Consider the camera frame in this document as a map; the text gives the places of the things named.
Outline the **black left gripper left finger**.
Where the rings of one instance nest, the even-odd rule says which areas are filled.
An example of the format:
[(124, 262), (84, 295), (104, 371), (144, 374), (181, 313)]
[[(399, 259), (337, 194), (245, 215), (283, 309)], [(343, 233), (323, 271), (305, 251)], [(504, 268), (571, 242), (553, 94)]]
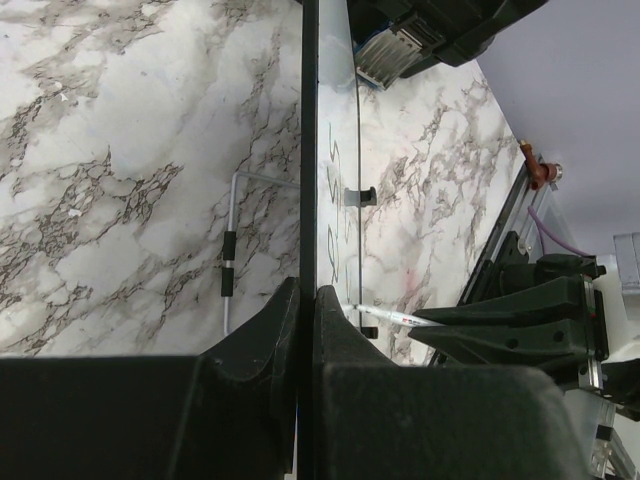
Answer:
[(281, 479), (293, 466), (300, 292), (198, 355), (5, 358), (5, 479)]

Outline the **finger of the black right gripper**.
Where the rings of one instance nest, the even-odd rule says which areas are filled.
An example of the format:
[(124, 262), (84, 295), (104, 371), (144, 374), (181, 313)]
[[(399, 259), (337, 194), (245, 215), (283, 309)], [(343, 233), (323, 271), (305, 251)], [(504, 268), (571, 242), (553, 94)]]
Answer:
[(564, 368), (600, 358), (595, 290), (583, 275), (415, 315), (438, 325), (409, 337), (462, 364)]

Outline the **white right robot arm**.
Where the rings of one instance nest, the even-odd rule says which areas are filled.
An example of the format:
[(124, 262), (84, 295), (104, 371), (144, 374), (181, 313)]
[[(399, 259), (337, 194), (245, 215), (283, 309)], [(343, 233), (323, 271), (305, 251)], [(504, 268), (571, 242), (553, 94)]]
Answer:
[(639, 266), (619, 254), (531, 260), (510, 232), (461, 304), (415, 311), (411, 339), (465, 365), (543, 371), (639, 418)]

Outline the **silver whiteboard marker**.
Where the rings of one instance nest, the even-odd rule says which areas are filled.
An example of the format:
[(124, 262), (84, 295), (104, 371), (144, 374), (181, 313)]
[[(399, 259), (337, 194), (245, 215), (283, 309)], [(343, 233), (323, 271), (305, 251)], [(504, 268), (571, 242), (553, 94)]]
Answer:
[(360, 313), (368, 314), (378, 319), (386, 320), (390, 323), (405, 327), (442, 327), (442, 324), (432, 320), (422, 319), (417, 316), (398, 311), (383, 310), (374, 306), (354, 304), (353, 309)]

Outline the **white framed whiteboard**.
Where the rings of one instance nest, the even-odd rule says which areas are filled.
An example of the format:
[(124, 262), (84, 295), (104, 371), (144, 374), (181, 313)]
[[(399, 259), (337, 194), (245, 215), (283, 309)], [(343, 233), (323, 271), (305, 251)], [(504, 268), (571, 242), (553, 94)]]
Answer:
[(312, 299), (331, 286), (348, 320), (363, 321), (362, 211), (376, 201), (361, 183), (358, 79), (345, 1), (305, 1), (302, 20), (300, 280)]

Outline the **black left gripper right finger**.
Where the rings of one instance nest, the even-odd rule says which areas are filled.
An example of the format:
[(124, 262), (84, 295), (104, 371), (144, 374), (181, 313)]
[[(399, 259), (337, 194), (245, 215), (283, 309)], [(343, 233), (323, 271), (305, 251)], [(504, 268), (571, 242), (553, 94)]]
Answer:
[(314, 473), (319, 479), (585, 479), (562, 394), (521, 367), (402, 367), (316, 297)]

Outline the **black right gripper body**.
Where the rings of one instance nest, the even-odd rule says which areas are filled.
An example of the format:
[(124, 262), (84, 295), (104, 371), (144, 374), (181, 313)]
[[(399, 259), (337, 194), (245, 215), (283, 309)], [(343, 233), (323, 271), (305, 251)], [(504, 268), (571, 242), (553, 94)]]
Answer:
[(606, 273), (596, 259), (586, 259), (582, 268), (582, 279), (585, 295), (585, 327), (588, 343), (588, 358), (579, 367), (579, 388), (582, 390), (603, 390), (605, 376), (602, 373), (602, 362), (609, 356), (608, 336), (604, 318), (603, 294), (594, 286), (594, 280)]

